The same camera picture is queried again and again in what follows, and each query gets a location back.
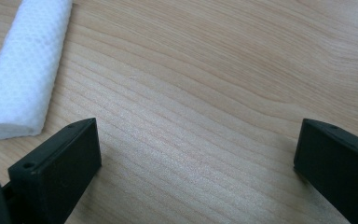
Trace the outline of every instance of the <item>wooden table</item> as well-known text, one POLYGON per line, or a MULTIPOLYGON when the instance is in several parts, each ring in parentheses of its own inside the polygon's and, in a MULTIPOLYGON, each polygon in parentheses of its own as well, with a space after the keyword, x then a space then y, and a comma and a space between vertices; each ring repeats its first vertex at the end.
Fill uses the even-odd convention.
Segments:
POLYGON ((45 128, 0 141, 0 182, 91 117, 103 168, 67 223, 346 223, 293 158, 303 118, 358 135, 358 1, 75 0, 45 128))

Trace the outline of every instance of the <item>folded paper towel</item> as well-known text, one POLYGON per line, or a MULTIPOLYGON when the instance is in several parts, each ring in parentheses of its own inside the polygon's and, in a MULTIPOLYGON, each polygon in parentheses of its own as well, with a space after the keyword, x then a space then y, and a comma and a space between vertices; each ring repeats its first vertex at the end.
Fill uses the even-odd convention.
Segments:
POLYGON ((72 0, 23 0, 0 51, 0 139, 41 133, 72 0))

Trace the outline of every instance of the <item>black plastic block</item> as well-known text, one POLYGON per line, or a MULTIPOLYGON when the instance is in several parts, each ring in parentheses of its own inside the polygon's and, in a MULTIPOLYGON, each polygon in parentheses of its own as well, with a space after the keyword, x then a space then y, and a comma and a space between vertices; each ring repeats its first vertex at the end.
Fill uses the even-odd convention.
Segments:
POLYGON ((66 126, 16 162, 9 187, 26 205, 24 223, 64 223, 100 167, 95 119, 66 126))
POLYGON ((358 223, 358 137, 304 119, 295 155, 302 174, 351 223, 358 223))

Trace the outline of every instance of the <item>black clamp jaw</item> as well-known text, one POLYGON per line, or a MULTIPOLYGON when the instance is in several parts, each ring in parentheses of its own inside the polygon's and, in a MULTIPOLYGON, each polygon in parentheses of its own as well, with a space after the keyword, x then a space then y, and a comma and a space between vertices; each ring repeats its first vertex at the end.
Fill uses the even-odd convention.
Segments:
POLYGON ((72 123, 8 168, 0 224, 60 224, 101 167, 96 119, 72 123))
POLYGON ((304 119, 295 170, 350 223, 358 223, 357 136, 328 123, 304 119))

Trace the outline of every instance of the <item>wood grain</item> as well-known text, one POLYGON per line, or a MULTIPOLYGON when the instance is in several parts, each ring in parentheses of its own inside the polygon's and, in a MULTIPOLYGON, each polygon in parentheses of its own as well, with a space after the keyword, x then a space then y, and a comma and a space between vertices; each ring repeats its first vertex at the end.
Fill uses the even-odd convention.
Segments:
POLYGON ((44 131, 0 141, 0 182, 90 117, 103 168, 67 223, 347 223, 292 167, 303 118, 358 135, 358 1, 75 0, 44 131))

